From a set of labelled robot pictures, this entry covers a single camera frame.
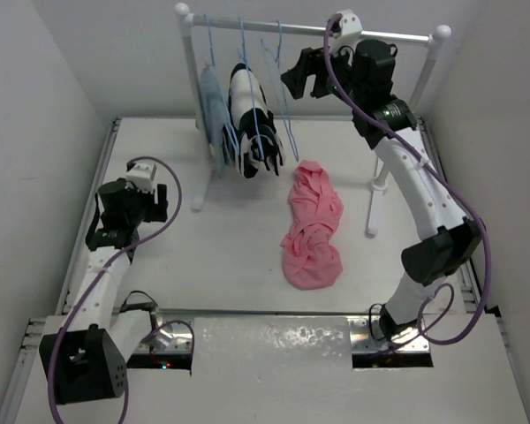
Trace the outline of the black and white hanging garment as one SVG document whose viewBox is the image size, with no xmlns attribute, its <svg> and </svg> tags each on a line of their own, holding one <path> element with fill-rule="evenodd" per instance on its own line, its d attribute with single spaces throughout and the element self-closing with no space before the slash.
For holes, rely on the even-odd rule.
<svg viewBox="0 0 530 424">
<path fill-rule="evenodd" d="M 238 173 L 249 179 L 263 168 L 279 175 L 285 157 L 274 114 L 267 105 L 260 81 L 242 62 L 231 71 L 228 111 L 234 131 L 231 152 Z"/>
</svg>

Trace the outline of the blue wire hanger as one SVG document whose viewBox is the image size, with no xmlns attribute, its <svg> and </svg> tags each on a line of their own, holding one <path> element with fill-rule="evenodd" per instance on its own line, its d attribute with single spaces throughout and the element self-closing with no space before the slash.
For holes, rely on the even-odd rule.
<svg viewBox="0 0 530 424">
<path fill-rule="evenodd" d="M 287 139 L 289 141 L 292 155 L 296 162 L 299 161 L 299 147 L 298 143 L 292 132 L 292 121 L 291 114 L 289 111 L 288 99 L 285 93 L 284 83 L 281 81 L 281 51 L 283 46 L 283 29 L 280 21 L 277 21 L 275 28 L 278 32 L 278 42 L 276 50 L 273 50 L 265 42 L 264 39 L 261 39 L 261 53 L 265 59 L 265 64 L 267 66 L 269 80 L 272 84 L 274 96 L 276 99 L 276 105 L 278 112 L 284 124 L 284 129 L 286 132 Z"/>
</svg>

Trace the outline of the metal base plate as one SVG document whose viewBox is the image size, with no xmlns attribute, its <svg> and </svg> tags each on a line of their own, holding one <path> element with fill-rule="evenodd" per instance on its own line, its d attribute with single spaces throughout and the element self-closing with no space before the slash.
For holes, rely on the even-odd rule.
<svg viewBox="0 0 530 424">
<path fill-rule="evenodd" d="M 139 343 L 133 353 L 191 356 L 195 317 L 195 314 L 185 311 L 158 310 L 152 319 L 158 331 L 154 336 L 145 337 L 145 342 Z"/>
<path fill-rule="evenodd" d="M 415 327 L 408 327 L 387 340 L 379 326 L 379 314 L 360 314 L 347 317 L 352 352 L 375 354 L 392 349 L 396 353 L 430 353 L 428 341 Z"/>
</svg>

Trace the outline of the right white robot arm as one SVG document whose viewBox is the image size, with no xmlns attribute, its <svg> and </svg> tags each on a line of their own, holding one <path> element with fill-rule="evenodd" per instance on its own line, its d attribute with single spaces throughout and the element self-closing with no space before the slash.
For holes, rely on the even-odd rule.
<svg viewBox="0 0 530 424">
<path fill-rule="evenodd" d="M 386 339 L 418 321 L 423 303 L 481 242 L 478 224 L 438 181 L 414 114 L 391 92 L 396 54 L 395 45 L 378 40 L 330 58 L 322 49 L 306 48 L 281 76 L 295 100 L 303 96 L 308 77 L 314 77 L 313 98 L 352 100 L 355 129 L 395 179 L 413 216 L 420 240 L 402 251 L 405 273 L 382 305 L 378 325 Z"/>
</svg>

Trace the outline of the blue hanger with striped garment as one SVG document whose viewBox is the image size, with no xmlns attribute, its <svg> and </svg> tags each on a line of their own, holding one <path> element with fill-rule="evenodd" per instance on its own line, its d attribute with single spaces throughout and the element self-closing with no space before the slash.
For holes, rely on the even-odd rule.
<svg viewBox="0 0 530 424">
<path fill-rule="evenodd" d="M 249 85 L 249 88 L 250 88 L 250 95 L 251 95 L 252 112 L 253 112 L 253 116 L 254 116 L 254 126 L 255 126 L 255 131 L 256 131 L 256 142 L 257 142 L 257 145 L 258 145 L 260 158 L 264 161 L 265 160 L 265 155 L 264 155 L 263 146 L 261 144 L 261 133 L 260 133 L 260 130 L 259 130 L 259 122 L 258 122 L 258 119 L 257 119 L 257 109 L 255 107 L 255 95 L 254 95 L 254 88 L 253 88 L 252 73 L 250 72 L 249 65 L 248 65 L 248 62 L 247 62 L 245 27 L 244 27 L 244 23 L 243 23 L 242 18 L 238 18 L 238 23 L 239 23 L 239 30 L 240 30 L 240 33 L 241 33 L 241 53 L 240 53 L 240 58 L 241 58 L 241 60 L 242 60 L 242 62 L 244 64 L 244 66 L 246 67 L 247 80 L 248 80 L 248 85 Z"/>
</svg>

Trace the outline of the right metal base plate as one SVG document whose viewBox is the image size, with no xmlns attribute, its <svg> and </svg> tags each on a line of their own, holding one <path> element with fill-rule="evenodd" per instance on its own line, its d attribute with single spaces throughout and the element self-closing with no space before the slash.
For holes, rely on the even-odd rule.
<svg viewBox="0 0 530 424">
<path fill-rule="evenodd" d="M 430 353 L 428 341 L 415 327 L 408 327 L 387 340 L 379 326 L 379 314 L 360 314 L 347 317 L 352 352 L 375 354 L 392 349 L 396 353 Z"/>
</svg>

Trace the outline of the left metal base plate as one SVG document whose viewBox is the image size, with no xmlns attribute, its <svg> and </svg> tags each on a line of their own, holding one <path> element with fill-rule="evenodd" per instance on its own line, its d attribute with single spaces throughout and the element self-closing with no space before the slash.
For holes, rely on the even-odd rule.
<svg viewBox="0 0 530 424">
<path fill-rule="evenodd" d="M 195 314 L 185 311 L 158 310 L 152 319 L 158 331 L 154 336 L 145 337 L 145 342 L 139 343 L 133 353 L 191 356 L 195 317 Z"/>
</svg>

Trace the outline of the white clothes rack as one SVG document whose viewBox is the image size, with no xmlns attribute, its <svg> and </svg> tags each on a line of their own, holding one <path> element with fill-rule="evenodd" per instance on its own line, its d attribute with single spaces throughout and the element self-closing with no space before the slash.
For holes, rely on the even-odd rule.
<svg viewBox="0 0 530 424">
<path fill-rule="evenodd" d="M 196 63 L 193 46 L 192 30 L 194 27 L 206 27 L 207 29 L 222 28 L 230 30 L 246 30 L 260 33 L 277 33 L 280 36 L 285 34 L 306 36 L 324 35 L 324 29 L 320 26 L 283 24 L 279 21 L 242 21 L 239 19 L 235 20 L 233 18 L 212 18 L 206 15 L 196 15 L 189 9 L 189 6 L 184 3 L 178 3 L 175 5 L 175 13 L 177 15 L 185 51 L 185 62 L 194 99 L 197 125 L 204 124 L 204 110 L 201 99 L 199 70 Z M 432 72 L 435 68 L 435 64 L 438 61 L 438 57 L 443 51 L 443 45 L 451 37 L 451 27 L 448 25 L 437 26 L 433 33 L 429 35 L 395 34 L 389 32 L 367 31 L 359 23 L 359 17 L 352 11 L 346 10 L 343 11 L 342 14 L 352 22 L 351 25 L 348 26 L 348 32 L 350 34 L 355 34 L 355 40 L 357 42 L 363 39 L 377 39 L 386 42 L 397 42 L 399 44 L 420 45 L 427 49 L 426 59 L 424 65 L 422 66 L 422 70 L 420 71 L 420 76 L 408 101 L 408 105 L 411 107 L 411 110 L 417 111 L 419 109 L 420 99 L 425 92 Z M 375 174 L 370 182 L 371 198 L 366 226 L 366 236 L 369 238 L 375 237 L 379 230 L 379 218 L 382 210 L 382 197 L 388 188 L 388 176 L 388 167 L 384 165 L 382 161 L 377 161 L 375 166 Z"/>
</svg>

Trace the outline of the light blue hanging garment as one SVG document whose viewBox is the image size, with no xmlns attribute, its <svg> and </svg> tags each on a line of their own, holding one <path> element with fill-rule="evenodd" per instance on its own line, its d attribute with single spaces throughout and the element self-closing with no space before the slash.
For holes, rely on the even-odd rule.
<svg viewBox="0 0 530 424">
<path fill-rule="evenodd" d="M 223 178 L 231 163 L 229 150 L 230 134 L 227 125 L 229 119 L 223 94 L 213 66 L 206 65 L 200 75 L 201 105 L 208 143 L 214 149 L 216 169 L 219 178 Z"/>
</svg>

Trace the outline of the pink t shirt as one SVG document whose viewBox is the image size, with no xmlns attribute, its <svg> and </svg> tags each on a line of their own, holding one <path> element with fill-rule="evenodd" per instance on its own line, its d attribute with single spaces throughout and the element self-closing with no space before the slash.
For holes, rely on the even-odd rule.
<svg viewBox="0 0 530 424">
<path fill-rule="evenodd" d="M 288 203 L 292 223 L 281 241 L 284 276 L 302 291 L 328 288 L 344 270 L 340 253 L 331 244 L 344 204 L 329 173 L 315 161 L 302 161 L 294 171 Z"/>
</svg>

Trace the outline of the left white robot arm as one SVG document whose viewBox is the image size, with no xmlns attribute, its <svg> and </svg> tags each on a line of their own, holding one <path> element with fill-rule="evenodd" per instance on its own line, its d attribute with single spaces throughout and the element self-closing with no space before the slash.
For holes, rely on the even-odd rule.
<svg viewBox="0 0 530 424">
<path fill-rule="evenodd" d="M 152 328 L 150 307 L 114 314 L 142 223 L 168 219 L 167 186 L 148 178 L 119 178 L 101 185 L 86 235 L 87 267 L 76 302 L 39 354 L 54 405 L 118 398 L 127 384 L 126 362 Z"/>
</svg>

